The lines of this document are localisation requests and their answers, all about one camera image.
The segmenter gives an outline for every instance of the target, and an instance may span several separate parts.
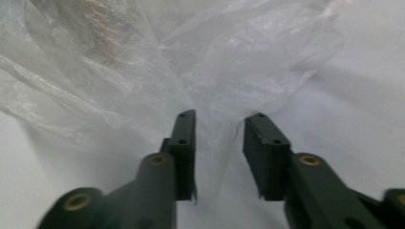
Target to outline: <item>clear plastic bag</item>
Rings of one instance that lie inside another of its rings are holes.
[[[276,111],[341,47],[325,0],[0,0],[0,110],[118,156],[156,152],[196,109],[215,194],[236,129]]]

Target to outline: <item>metal screw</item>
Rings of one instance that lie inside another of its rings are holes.
[[[306,165],[311,165],[311,166],[315,166],[315,165],[320,165],[321,161],[316,158],[315,156],[301,156],[300,157],[301,162],[303,162]]]
[[[63,208],[66,211],[77,211],[89,205],[90,202],[92,202],[92,197],[90,197],[90,195],[86,193],[80,193],[68,198],[65,201]]]

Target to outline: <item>screw hole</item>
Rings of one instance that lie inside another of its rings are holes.
[[[366,226],[361,221],[355,218],[345,218],[345,223],[351,229],[366,229]]]
[[[63,207],[66,211],[77,211],[89,205],[91,201],[92,197],[86,193],[76,194],[68,198]]]
[[[154,156],[151,158],[151,163],[153,165],[162,165],[164,163],[166,163],[166,157],[164,156]]]
[[[306,165],[319,165],[321,163],[315,156],[301,156],[300,160]]]

